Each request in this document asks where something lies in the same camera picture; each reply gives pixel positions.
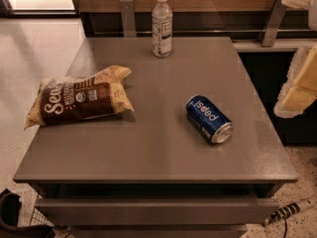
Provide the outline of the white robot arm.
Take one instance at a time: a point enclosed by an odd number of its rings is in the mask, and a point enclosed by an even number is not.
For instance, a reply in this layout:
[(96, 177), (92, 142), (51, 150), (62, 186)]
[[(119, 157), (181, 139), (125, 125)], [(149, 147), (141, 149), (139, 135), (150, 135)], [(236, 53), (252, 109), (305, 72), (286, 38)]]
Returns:
[[(317, 31), (317, 0), (282, 0), (285, 6), (308, 10), (308, 25)], [(273, 112), (280, 118), (301, 115), (317, 99), (317, 45), (300, 47), (294, 54), (287, 81), (277, 97)]]

